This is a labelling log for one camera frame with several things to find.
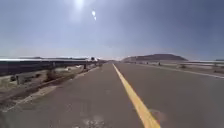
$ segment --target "road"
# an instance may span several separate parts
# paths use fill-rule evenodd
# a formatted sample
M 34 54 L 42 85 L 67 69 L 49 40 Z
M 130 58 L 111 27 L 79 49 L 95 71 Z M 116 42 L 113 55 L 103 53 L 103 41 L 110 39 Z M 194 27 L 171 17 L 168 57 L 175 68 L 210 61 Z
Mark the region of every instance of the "road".
M 134 64 L 115 66 L 121 76 L 113 64 L 104 64 L 5 112 L 7 123 L 10 128 L 143 128 L 146 111 L 156 110 L 162 116 L 153 114 L 153 119 L 159 118 L 162 128 L 224 127 L 222 77 Z

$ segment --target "sky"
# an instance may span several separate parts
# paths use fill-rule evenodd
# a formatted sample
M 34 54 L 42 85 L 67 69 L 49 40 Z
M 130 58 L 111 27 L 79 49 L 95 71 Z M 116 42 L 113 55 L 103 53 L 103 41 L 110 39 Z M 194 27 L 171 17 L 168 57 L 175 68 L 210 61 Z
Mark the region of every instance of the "sky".
M 224 59 L 222 0 L 0 0 L 0 57 Z

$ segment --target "yellow center line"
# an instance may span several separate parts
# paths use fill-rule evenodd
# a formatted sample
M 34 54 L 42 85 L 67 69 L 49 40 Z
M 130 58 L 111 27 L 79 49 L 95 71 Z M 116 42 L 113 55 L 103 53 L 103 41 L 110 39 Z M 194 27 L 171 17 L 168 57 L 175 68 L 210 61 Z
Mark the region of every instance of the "yellow center line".
M 141 101 L 140 97 L 135 93 L 135 91 L 132 89 L 131 85 L 128 83 L 128 81 L 124 78 L 124 76 L 119 72 L 119 70 L 116 68 L 116 66 L 113 64 L 119 78 L 121 79 L 122 84 L 124 85 L 124 88 L 134 105 L 139 118 L 141 119 L 144 128 L 160 128 L 159 123 L 154 119 L 148 108 L 145 106 L 145 104 Z

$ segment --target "guardrail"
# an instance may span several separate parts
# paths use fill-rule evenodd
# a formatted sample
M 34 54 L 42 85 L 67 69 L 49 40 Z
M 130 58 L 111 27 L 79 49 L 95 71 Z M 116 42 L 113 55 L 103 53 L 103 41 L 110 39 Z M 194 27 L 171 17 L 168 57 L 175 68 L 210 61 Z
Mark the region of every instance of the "guardrail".
M 99 61 L 74 59 L 0 59 L 0 76 L 76 65 L 86 68 L 87 65 L 97 63 Z
M 125 61 L 126 63 L 136 64 L 153 64 L 158 66 L 176 66 L 177 68 L 206 68 L 212 69 L 214 72 L 224 72 L 224 61 L 167 61 L 167 60 L 152 60 L 152 61 Z

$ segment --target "hill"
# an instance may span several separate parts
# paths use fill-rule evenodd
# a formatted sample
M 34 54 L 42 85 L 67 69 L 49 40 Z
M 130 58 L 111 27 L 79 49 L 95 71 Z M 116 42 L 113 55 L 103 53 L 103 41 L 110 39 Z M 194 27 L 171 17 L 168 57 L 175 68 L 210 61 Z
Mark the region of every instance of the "hill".
M 179 60 L 186 61 L 187 59 L 173 55 L 173 54 L 153 54 L 153 55 L 145 55 L 145 56 L 132 56 L 124 58 L 123 61 L 146 61 L 146 60 Z

